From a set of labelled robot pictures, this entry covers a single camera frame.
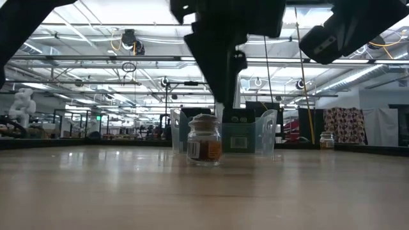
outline clear plastic bin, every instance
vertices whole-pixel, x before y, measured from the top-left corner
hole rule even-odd
[[[255,126],[254,138],[256,145],[255,152],[251,154],[273,156],[275,144],[275,128],[277,126],[277,114],[278,112],[276,110],[268,110],[260,118],[258,118],[255,123],[250,124]],[[187,152],[187,134],[190,132],[188,123],[191,121],[191,119],[192,118],[187,118],[180,109],[171,109],[173,153]],[[223,124],[221,128],[229,128],[229,126],[237,125],[240,126],[242,124]]]

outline small glass jar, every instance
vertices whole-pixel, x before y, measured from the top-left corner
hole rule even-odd
[[[200,114],[189,122],[187,161],[193,165],[218,166],[222,156],[220,122],[216,116]]]
[[[320,139],[321,150],[333,150],[334,149],[334,135],[332,132],[322,132]]]

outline table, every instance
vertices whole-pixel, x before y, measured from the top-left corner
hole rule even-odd
[[[191,167],[170,148],[0,151],[0,229],[407,229],[409,159],[276,150]]]

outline plastic container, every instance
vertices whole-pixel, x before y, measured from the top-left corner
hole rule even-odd
[[[200,114],[189,122],[187,137],[187,161],[199,166],[217,166],[222,156],[220,122],[216,116]]]
[[[333,150],[334,149],[334,135],[332,132],[322,132],[320,139],[321,150]]]
[[[256,120],[252,125],[255,126],[255,151],[253,153],[227,153],[227,154],[251,154],[259,156],[272,157],[274,155],[275,144],[275,128],[277,126],[277,114],[276,110],[266,111],[260,118]],[[191,118],[187,118],[186,115],[180,109],[171,109],[171,127],[172,127],[172,144],[173,153],[187,153],[187,135],[190,132],[188,123]],[[221,134],[223,128],[229,128],[232,124],[227,126],[222,124],[219,127],[219,133]]]

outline floral fabric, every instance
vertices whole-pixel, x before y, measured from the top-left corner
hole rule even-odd
[[[357,108],[332,108],[324,111],[325,131],[332,132],[336,143],[364,144],[364,115]]]

